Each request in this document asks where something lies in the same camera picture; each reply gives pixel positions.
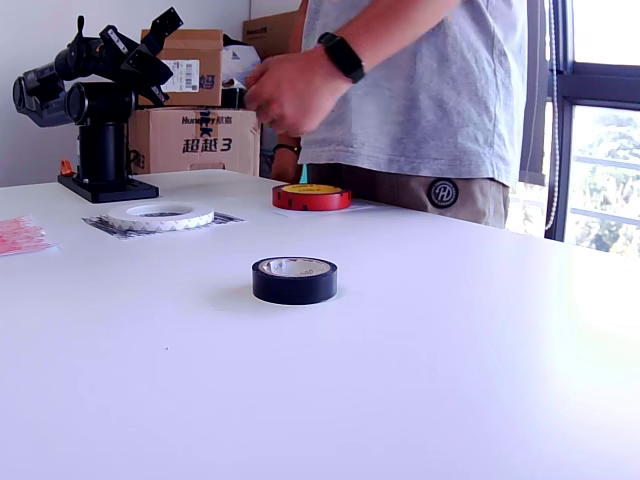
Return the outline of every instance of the pink package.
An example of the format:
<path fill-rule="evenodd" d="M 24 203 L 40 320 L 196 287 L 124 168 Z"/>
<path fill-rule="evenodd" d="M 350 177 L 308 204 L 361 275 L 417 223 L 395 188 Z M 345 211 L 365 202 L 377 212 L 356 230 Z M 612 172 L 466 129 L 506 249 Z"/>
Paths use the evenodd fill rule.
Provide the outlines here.
<path fill-rule="evenodd" d="M 29 216 L 0 221 L 0 256 L 51 248 L 42 227 Z"/>

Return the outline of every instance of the black tape roll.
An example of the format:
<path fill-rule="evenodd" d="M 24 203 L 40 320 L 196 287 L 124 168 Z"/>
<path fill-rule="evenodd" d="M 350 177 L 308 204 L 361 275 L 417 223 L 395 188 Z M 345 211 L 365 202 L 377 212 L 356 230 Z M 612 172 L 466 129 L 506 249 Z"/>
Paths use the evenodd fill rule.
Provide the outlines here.
<path fill-rule="evenodd" d="M 313 305 L 338 293 L 338 267 L 317 258 L 276 257 L 253 264 L 253 294 L 278 305 Z"/>

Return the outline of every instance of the cardboard box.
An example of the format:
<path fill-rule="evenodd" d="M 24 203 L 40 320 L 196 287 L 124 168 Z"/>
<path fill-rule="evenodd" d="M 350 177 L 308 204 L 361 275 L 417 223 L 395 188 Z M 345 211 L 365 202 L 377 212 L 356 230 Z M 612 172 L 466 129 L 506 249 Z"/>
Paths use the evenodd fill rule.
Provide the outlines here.
<path fill-rule="evenodd" d="M 247 20 L 243 24 L 242 41 L 252 45 L 263 60 L 289 52 L 289 37 L 298 12 Z"/>
<path fill-rule="evenodd" d="M 142 38 L 149 30 L 142 31 Z M 171 70 L 162 90 L 172 107 L 218 107 L 222 104 L 222 30 L 177 30 L 158 55 Z M 140 105 L 151 102 L 140 97 Z"/>
<path fill-rule="evenodd" d="M 260 124 L 255 112 L 154 108 L 129 122 L 133 172 L 224 169 L 259 175 Z"/>

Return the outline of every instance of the person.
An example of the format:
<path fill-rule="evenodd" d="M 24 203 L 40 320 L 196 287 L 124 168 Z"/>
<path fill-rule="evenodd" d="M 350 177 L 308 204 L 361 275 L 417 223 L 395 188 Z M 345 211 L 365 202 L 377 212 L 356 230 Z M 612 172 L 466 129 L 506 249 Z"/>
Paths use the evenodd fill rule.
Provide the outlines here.
<path fill-rule="evenodd" d="M 304 0 L 291 53 L 245 102 L 280 134 L 272 178 L 504 228 L 517 181 L 526 0 Z"/>

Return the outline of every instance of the tape roll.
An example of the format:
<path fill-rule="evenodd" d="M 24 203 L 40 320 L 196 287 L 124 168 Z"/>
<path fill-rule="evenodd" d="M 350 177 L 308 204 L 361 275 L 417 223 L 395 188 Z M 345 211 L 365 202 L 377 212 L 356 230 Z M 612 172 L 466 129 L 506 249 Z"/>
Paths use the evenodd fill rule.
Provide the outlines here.
<path fill-rule="evenodd" d="M 338 293 L 338 267 L 316 258 L 278 257 L 253 265 L 253 294 L 278 305 L 313 305 Z"/>
<path fill-rule="evenodd" d="M 107 222 L 121 230 L 137 232 L 174 232 L 202 227 L 213 222 L 210 207 L 191 203 L 151 203 L 114 208 Z"/>
<path fill-rule="evenodd" d="M 273 206 L 301 212 L 328 212 L 351 206 L 351 192 L 328 185 L 284 185 L 273 189 Z"/>

